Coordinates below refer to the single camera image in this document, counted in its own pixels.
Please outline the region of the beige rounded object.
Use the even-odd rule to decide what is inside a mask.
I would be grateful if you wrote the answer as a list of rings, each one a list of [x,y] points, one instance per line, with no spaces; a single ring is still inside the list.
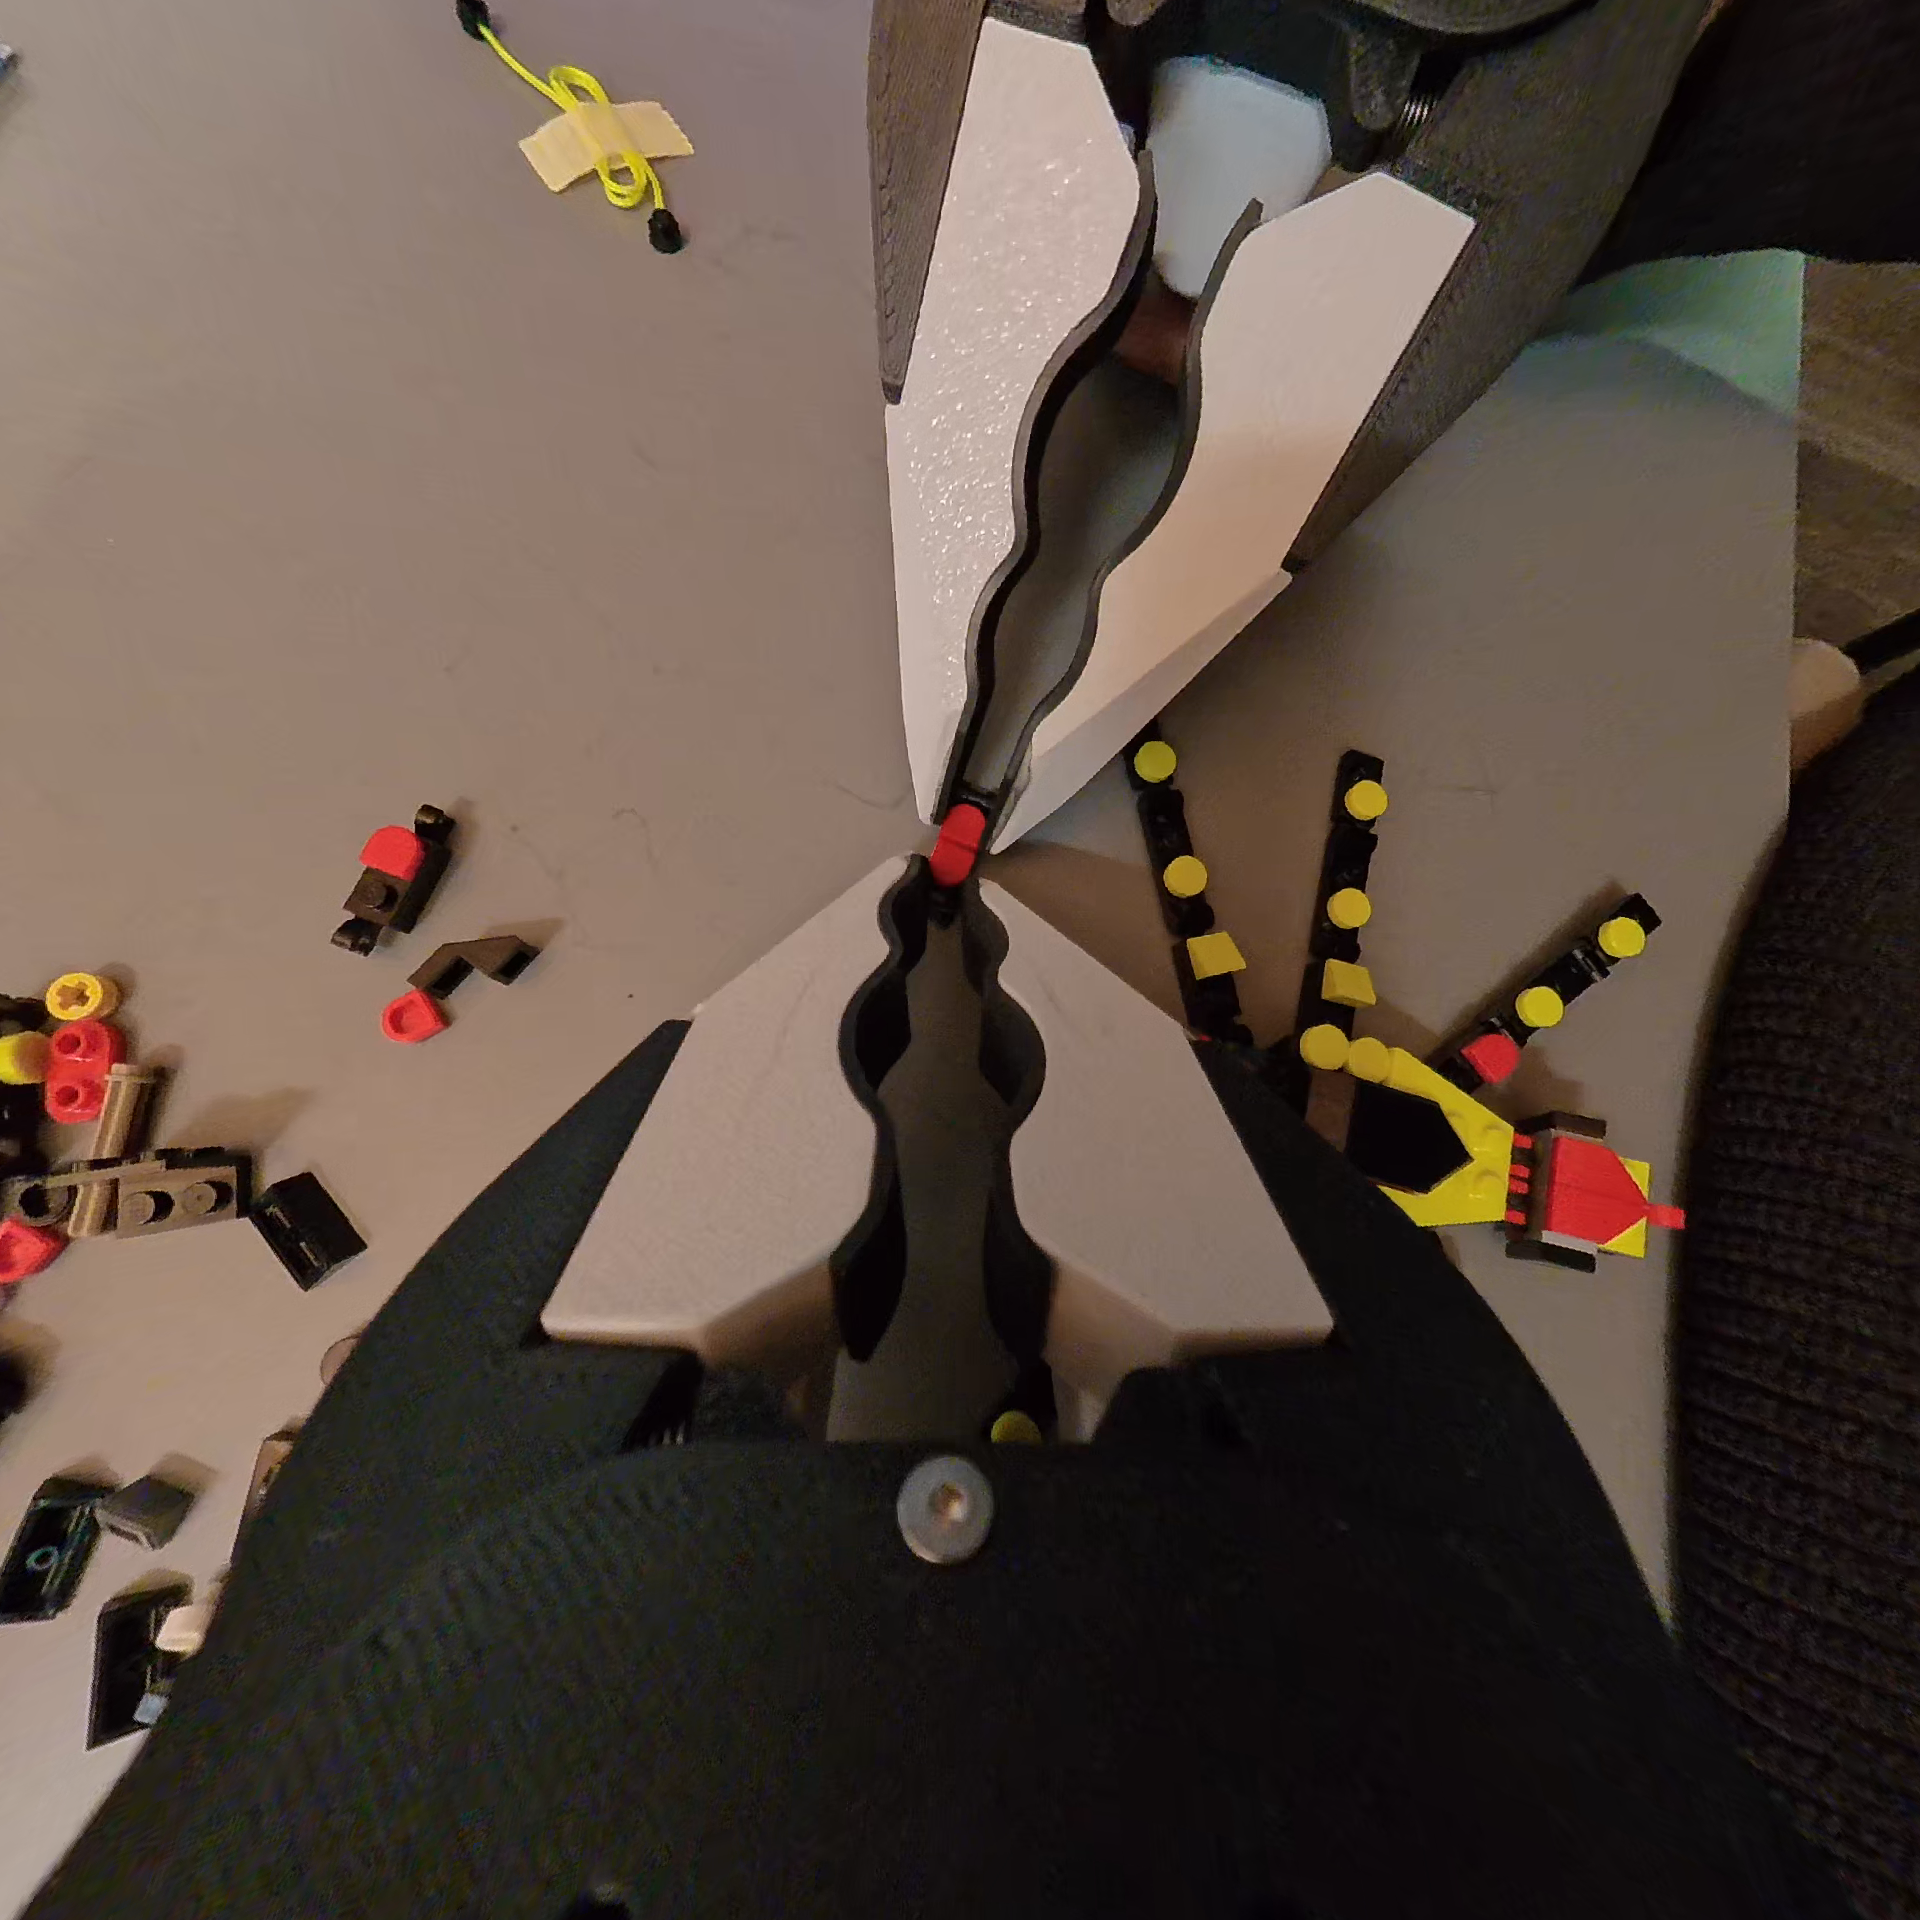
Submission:
[[[1790,638],[1790,777],[1830,754],[1865,713],[1859,660],[1825,638]]]

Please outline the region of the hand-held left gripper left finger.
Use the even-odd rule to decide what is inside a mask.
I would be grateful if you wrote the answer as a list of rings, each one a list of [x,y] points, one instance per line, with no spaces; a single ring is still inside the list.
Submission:
[[[885,856],[696,1006],[540,1336],[677,1353],[832,1430],[834,1354],[868,1354],[907,1294],[885,1076],[925,903],[925,856]]]

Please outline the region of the pile of loose lego pieces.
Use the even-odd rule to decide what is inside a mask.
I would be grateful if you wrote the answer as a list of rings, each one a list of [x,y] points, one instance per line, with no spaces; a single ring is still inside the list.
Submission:
[[[154,1240],[248,1220],[285,1285],[317,1292],[373,1240],[317,1175],[253,1185],[226,1145],[154,1145],[161,1069],[132,1061],[120,981],[58,972],[4,1004],[4,1294],[85,1240]],[[4,1543],[4,1624],[74,1607],[99,1543],[164,1549],[197,1488],[171,1465],[132,1482],[48,1477]],[[177,1664],[205,1646],[205,1607],[164,1574],[120,1591],[88,1639],[85,1745],[132,1741],[171,1706]]]

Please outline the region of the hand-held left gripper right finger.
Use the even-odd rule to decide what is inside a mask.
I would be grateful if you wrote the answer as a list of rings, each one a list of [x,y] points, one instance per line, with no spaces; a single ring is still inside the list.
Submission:
[[[1000,885],[969,885],[997,1089],[989,1322],[1089,1438],[1131,1369],[1317,1353],[1328,1300],[1198,1052]]]

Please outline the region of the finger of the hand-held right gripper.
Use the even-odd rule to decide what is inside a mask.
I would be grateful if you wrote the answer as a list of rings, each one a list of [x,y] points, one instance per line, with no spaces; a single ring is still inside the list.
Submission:
[[[1155,158],[1083,41],[989,15],[925,295],[885,405],[899,713],[918,816],[969,784],[997,620],[1037,558],[1045,438],[1156,224]]]
[[[1185,335],[1164,485],[1089,572],[1067,681],[1022,733],[997,849],[1045,832],[1294,582],[1294,540],[1469,239],[1475,212],[1400,170],[1232,232]]]

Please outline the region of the black red lego clip assembly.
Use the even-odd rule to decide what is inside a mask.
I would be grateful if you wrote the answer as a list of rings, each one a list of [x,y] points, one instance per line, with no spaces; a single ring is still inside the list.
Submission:
[[[363,869],[345,895],[345,922],[328,932],[328,948],[345,951],[373,951],[393,932],[413,932],[456,866],[456,816],[419,801],[413,820],[386,820],[363,833]]]

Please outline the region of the person's right forearm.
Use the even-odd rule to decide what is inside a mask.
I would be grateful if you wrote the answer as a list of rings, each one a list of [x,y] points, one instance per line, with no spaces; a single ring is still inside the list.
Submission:
[[[1920,7],[1733,0],[1579,281],[1698,256],[1920,262]]]

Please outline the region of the black yellow lego spider model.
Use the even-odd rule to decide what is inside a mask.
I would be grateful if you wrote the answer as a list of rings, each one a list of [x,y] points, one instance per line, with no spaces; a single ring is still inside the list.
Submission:
[[[1605,1254],[1645,1258],[1653,1234],[1688,1215],[1653,1194],[1653,1162],[1605,1141],[1605,1114],[1537,1113],[1504,1114],[1493,1089],[1525,1052],[1550,1038],[1579,996],[1645,951],[1657,909],[1637,890],[1605,895],[1573,948],[1537,960],[1456,1045],[1410,1057],[1356,1038],[1378,1006],[1356,951],[1370,922],[1370,856],[1382,820],[1382,760],[1334,754],[1328,832],[1308,895],[1308,951],[1294,1020],[1261,1052],[1261,1076],[1308,1113],[1317,1082],[1353,1082],[1334,1152],[1424,1234],[1493,1226],[1508,1258],[1588,1274]]]

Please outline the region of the black lego bracket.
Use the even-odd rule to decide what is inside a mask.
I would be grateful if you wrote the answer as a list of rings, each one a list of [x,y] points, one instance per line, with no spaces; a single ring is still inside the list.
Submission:
[[[490,932],[490,942],[456,942],[456,948],[430,948],[402,981],[413,996],[458,996],[470,972],[492,981],[492,986],[516,986],[526,968],[540,960],[534,942],[521,932]]]

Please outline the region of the beige tape piece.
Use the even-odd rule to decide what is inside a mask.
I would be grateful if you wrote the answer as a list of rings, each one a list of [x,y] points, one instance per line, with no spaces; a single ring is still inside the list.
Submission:
[[[608,196],[635,207],[658,184],[654,161],[696,158],[696,140],[658,103],[570,103],[534,140],[521,140],[521,158],[552,191],[608,178]]]

